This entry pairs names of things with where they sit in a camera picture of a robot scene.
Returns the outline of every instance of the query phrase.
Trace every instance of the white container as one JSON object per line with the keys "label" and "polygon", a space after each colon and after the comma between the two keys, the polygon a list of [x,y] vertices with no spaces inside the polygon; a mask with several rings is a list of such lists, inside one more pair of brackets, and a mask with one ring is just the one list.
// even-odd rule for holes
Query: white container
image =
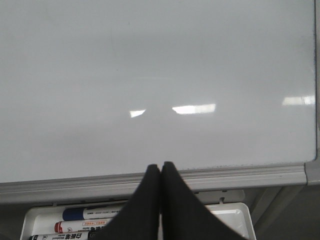
{"label": "white container", "polygon": [[242,202],[206,205],[218,219],[249,240],[256,240],[249,208]]}
{"label": "white container", "polygon": [[[62,213],[67,208],[93,207],[117,202],[100,202],[91,204],[46,206],[31,208],[24,217],[20,240],[28,240],[32,235],[55,234],[55,224],[63,221]],[[256,240],[248,207],[244,203],[226,203],[206,206],[222,222],[241,236]]]}

